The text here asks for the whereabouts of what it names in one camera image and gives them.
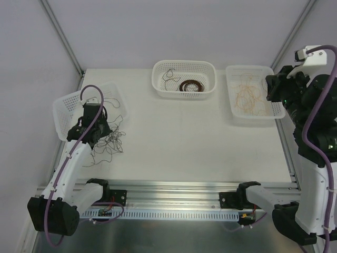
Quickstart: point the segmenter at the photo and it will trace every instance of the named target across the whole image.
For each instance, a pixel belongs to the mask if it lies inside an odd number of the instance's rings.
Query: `translucent plastic bin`
[[[97,87],[103,92],[104,106],[108,111],[108,120],[121,115],[123,122],[125,122],[128,119],[128,109],[124,96],[118,86],[113,82],[108,82],[97,85]],[[81,91],[71,93],[55,100],[53,103],[53,117],[56,132],[62,141],[66,141],[68,131],[74,126],[74,122],[77,122],[77,118],[83,115],[80,93]],[[83,99],[87,101],[93,100],[98,103],[101,102],[99,92],[92,87],[84,91]],[[111,103],[113,103],[113,107],[112,110],[109,110]]]
[[[204,86],[204,91],[180,91],[180,85],[186,80],[200,82]],[[216,89],[216,71],[208,62],[160,61],[153,67],[152,86],[158,95],[164,98],[205,99]]]
[[[273,75],[265,66],[233,65],[226,68],[226,79],[231,110],[243,119],[281,119],[285,110],[281,102],[267,101],[265,77]]]

